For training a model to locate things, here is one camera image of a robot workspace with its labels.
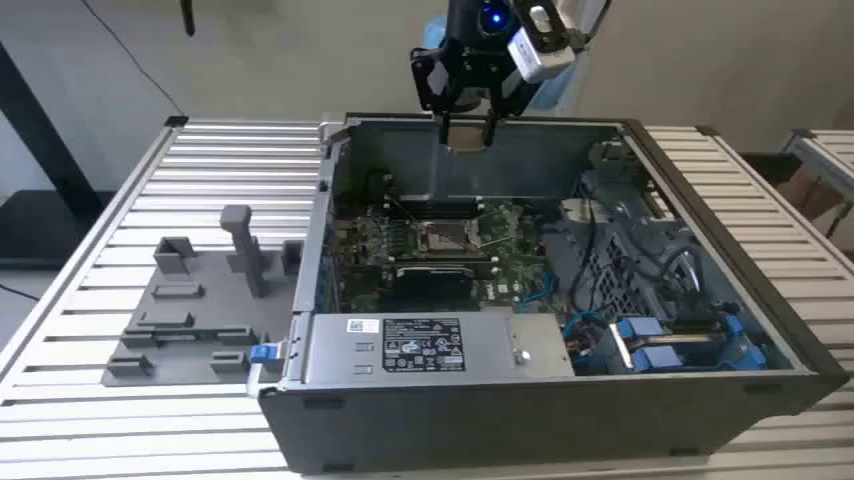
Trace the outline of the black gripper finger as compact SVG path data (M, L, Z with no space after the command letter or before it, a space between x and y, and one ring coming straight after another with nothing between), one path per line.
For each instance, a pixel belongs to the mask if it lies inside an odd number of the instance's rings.
M449 144L449 134L451 125L451 116L455 107L455 97L447 96L434 109L434 114L439 120L438 142L446 146Z
M498 91L491 91L489 100L490 100L490 107L487 111L483 131L482 131L482 141L483 141L485 147L490 147L494 143L495 130L497 130L498 123L503 113L502 94Z

